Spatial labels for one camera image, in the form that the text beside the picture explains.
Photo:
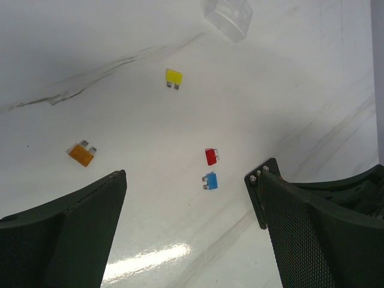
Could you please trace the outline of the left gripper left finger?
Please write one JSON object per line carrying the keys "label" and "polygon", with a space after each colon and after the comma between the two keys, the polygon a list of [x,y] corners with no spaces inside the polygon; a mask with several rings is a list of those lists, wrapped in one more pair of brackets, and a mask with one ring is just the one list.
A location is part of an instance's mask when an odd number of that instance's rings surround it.
{"label": "left gripper left finger", "polygon": [[127,190],[124,170],[1,219],[1,287],[100,287]]}

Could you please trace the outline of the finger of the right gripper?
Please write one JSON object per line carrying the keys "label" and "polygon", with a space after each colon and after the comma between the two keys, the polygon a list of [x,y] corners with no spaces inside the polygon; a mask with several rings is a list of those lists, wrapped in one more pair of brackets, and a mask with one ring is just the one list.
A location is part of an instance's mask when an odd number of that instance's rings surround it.
{"label": "finger of the right gripper", "polygon": [[383,220],[383,166],[328,182],[295,183],[294,186],[348,210]]}

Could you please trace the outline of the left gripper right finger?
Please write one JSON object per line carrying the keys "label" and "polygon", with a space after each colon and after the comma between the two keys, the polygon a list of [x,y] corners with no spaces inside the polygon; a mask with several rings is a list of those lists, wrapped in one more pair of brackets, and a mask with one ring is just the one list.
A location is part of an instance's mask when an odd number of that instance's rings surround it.
{"label": "left gripper right finger", "polygon": [[283,287],[383,286],[383,220],[271,172],[260,174],[259,191]]}

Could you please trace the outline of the black fuse box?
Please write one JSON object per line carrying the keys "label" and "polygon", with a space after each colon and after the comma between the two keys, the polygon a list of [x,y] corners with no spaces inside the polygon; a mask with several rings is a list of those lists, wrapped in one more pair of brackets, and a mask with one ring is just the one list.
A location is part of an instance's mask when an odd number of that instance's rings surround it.
{"label": "black fuse box", "polygon": [[263,211],[262,200],[259,191],[259,176],[263,169],[266,167],[271,173],[281,176],[280,170],[278,168],[277,160],[275,158],[270,158],[251,172],[249,172],[245,178],[244,182],[252,202],[253,209],[255,211],[258,224],[262,230],[267,229],[265,213]]}

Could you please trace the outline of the blue blade fuse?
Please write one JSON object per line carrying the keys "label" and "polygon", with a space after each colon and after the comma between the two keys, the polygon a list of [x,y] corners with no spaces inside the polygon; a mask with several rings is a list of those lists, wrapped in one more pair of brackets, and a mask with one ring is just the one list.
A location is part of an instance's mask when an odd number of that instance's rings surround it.
{"label": "blue blade fuse", "polygon": [[210,172],[202,177],[204,190],[216,190],[218,188],[217,174]]}

